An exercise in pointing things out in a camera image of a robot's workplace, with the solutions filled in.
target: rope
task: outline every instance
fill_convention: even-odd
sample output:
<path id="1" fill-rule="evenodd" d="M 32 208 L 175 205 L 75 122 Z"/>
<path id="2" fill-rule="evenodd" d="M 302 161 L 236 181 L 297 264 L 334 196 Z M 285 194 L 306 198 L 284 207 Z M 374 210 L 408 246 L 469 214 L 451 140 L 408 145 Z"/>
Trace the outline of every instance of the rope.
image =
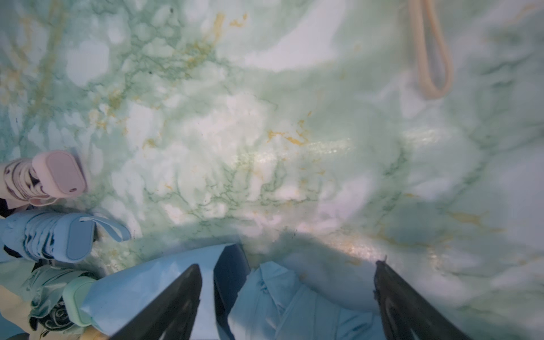
<path id="1" fill-rule="evenodd" d="M 440 53 L 440 57 L 442 58 L 442 62 L 444 63 L 444 69 L 446 72 L 444 75 L 444 85 L 441 89 L 436 87 L 431 79 L 429 71 L 429 56 L 427 55 L 427 47 L 425 44 L 422 2 L 423 6 L 425 7 L 425 12 L 429 18 L 432 34 L 434 35 L 438 44 L 438 51 Z M 419 87 L 427 99 L 442 98 L 452 88 L 454 70 L 450 51 L 444 40 L 442 28 L 440 27 L 440 21 L 436 15 L 435 2 L 434 0 L 409 0 L 408 7 L 417 57 Z"/>

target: yellow stain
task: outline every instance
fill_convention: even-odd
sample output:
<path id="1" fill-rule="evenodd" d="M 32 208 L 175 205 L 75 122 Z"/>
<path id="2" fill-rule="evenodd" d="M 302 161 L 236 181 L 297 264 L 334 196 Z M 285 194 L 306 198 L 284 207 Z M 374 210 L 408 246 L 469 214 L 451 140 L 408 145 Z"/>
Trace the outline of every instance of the yellow stain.
<path id="1" fill-rule="evenodd" d="M 455 239 L 454 236 L 449 235 L 449 236 L 446 236 L 443 239 L 439 240 L 438 243 L 446 243 L 446 242 L 449 242 L 449 241 L 454 240 L 454 239 Z"/>
<path id="2" fill-rule="evenodd" d="M 541 259 L 541 258 L 542 258 L 542 255 L 532 255 L 532 256 L 530 256 L 529 258 L 519 260 L 519 261 L 518 261 L 518 264 L 519 264 L 519 265 L 526 265 L 526 264 L 528 264 L 528 263 L 537 261 L 537 260 L 539 260 L 539 259 Z"/>
<path id="3" fill-rule="evenodd" d="M 519 20 L 523 19 L 524 16 L 526 16 L 529 12 L 535 10 L 537 8 L 537 5 L 536 4 L 528 4 L 528 5 L 525 5 L 521 11 L 516 15 L 515 18 L 513 18 L 512 20 L 510 20 L 508 22 L 508 24 L 515 24 L 517 23 Z"/>
<path id="4" fill-rule="evenodd" d="M 287 139 L 288 141 L 290 141 L 291 143 L 293 143 L 295 145 L 303 145 L 304 144 L 300 140 L 294 139 L 293 137 L 285 137 L 285 139 Z"/>
<path id="5" fill-rule="evenodd" d="M 306 134 L 308 133 L 308 130 L 304 129 L 304 120 L 299 120 L 299 127 L 302 129 L 302 132 L 299 132 L 297 131 L 297 135 L 299 135 L 299 137 L 302 137 L 304 142 L 303 144 L 307 143 L 308 142 L 308 138 L 306 138 Z"/>
<path id="6" fill-rule="evenodd" d="M 232 26 L 232 27 L 244 27 L 244 23 L 243 22 L 239 22 L 238 20 L 234 19 L 233 21 L 231 21 L 229 24 L 229 26 Z"/>
<path id="7" fill-rule="evenodd" d="M 96 95 L 93 99 L 92 99 L 92 103 L 96 106 L 98 106 L 98 103 L 100 103 L 100 99 L 102 99 L 99 95 Z"/>
<path id="8" fill-rule="evenodd" d="M 21 71 L 14 71 L 10 68 L 2 68 L 2 71 L 6 70 L 7 77 L 4 82 L 0 81 L 0 89 L 4 90 L 4 94 L 2 96 L 2 104 L 7 106 L 11 100 L 11 92 L 10 90 L 10 84 L 15 84 L 13 87 L 14 91 L 17 91 L 17 89 L 21 86 Z"/>
<path id="9" fill-rule="evenodd" d="M 285 134 L 285 132 L 274 132 L 272 130 L 270 130 L 268 132 L 268 140 L 267 140 L 267 143 L 270 142 L 272 140 L 272 138 L 276 137 L 276 136 L 283 136 Z"/>
<path id="10" fill-rule="evenodd" d="M 213 22 L 213 34 L 215 35 L 215 40 L 213 43 L 217 43 L 221 35 L 223 34 L 222 27 L 223 22 L 225 21 L 225 13 L 219 12 L 215 16 L 215 21 Z"/>
<path id="11" fill-rule="evenodd" d="M 378 229 L 378 235 L 380 235 L 384 231 L 384 228 L 386 227 L 386 225 L 382 221 L 378 221 L 378 223 L 376 223 L 376 225 L 380 227 Z"/>
<path id="12" fill-rule="evenodd" d="M 121 91 L 115 90 L 112 93 L 108 95 L 108 101 L 109 106 L 112 108 L 112 110 L 117 110 L 121 106 L 121 102 L 123 101 L 123 96 Z"/>
<path id="13" fill-rule="evenodd" d="M 259 170 L 255 170 L 253 174 L 261 179 L 261 181 L 264 181 L 264 176 Z"/>
<path id="14" fill-rule="evenodd" d="M 316 91 L 317 100 L 322 100 L 325 95 L 325 90 L 320 89 Z"/>
<path id="15" fill-rule="evenodd" d="M 49 36 L 47 54 L 44 58 L 45 61 L 41 64 L 41 75 L 42 79 L 36 89 L 34 104 L 29 110 L 30 113 L 37 113 L 42 105 L 42 101 L 46 96 L 46 91 L 50 89 L 51 79 L 53 77 L 52 69 L 57 61 L 56 51 L 64 34 L 64 24 L 68 17 L 67 13 L 64 12 L 62 2 L 58 0 L 53 0 L 49 7 L 48 22 L 53 21 L 53 15 L 58 12 L 58 21 L 54 25 L 52 33 Z"/>
<path id="16" fill-rule="evenodd" d="M 106 130 L 106 122 L 96 122 L 96 126 L 101 128 L 101 129 L 104 129 L 104 131 Z"/>
<path id="17" fill-rule="evenodd" d="M 368 236 L 368 238 L 381 240 L 381 241 L 387 242 L 387 243 L 389 243 L 391 245 L 395 245 L 395 246 L 399 246 L 399 247 L 425 247 L 425 248 L 432 247 L 432 245 L 430 245 L 428 243 L 424 243 L 424 242 L 415 242 L 415 243 L 412 243 L 412 244 L 401 243 L 401 242 L 398 242 L 397 240 L 395 240 L 392 237 L 383 235 L 383 233 L 381 231 L 376 236 Z"/>
<path id="18" fill-rule="evenodd" d="M 152 138 L 148 138 L 145 140 L 143 147 L 157 147 L 157 143 L 155 143 L 155 140 Z"/>
<path id="19" fill-rule="evenodd" d="M 195 67 L 202 64 L 208 58 L 208 55 L 211 53 L 211 51 L 212 51 L 211 45 L 207 43 L 203 43 L 201 45 L 198 42 L 195 42 L 191 46 L 188 46 L 184 51 L 181 51 L 181 54 L 187 54 L 187 53 L 195 54 L 195 52 L 197 53 L 196 56 L 191 57 L 187 59 L 186 61 L 187 68 L 192 70 Z"/>
<path id="20" fill-rule="evenodd" d="M 24 37 L 26 38 L 24 46 L 21 47 L 21 50 L 25 54 L 28 54 L 32 50 L 32 27 L 30 25 L 31 22 L 32 19 L 29 17 L 23 17 L 19 19 L 19 23 L 23 26 Z"/>
<path id="21" fill-rule="evenodd" d="M 484 215 L 486 213 L 487 212 L 483 213 L 482 215 L 473 215 L 473 214 L 467 214 L 467 213 L 448 212 L 448 215 L 450 215 L 452 218 L 456 219 L 457 221 L 459 221 L 461 223 L 468 223 L 468 224 L 473 224 L 473 225 L 478 226 L 478 227 L 483 227 L 483 225 L 481 223 L 481 219 L 482 219 L 482 217 L 484 217 Z"/>
<path id="22" fill-rule="evenodd" d="M 94 123 L 98 120 L 98 117 L 100 117 L 100 112 L 97 109 L 92 109 L 89 111 L 89 121 L 91 123 Z"/>
<path id="23" fill-rule="evenodd" d="M 346 264 L 361 265 L 361 263 L 363 263 L 363 260 L 361 260 L 360 258 L 352 258 L 352 259 L 346 260 Z"/>
<path id="24" fill-rule="evenodd" d="M 333 249 L 338 250 L 348 256 L 360 256 L 361 248 L 357 245 L 354 246 L 352 239 L 350 240 L 333 240 L 331 238 L 323 239 L 324 243 Z"/>

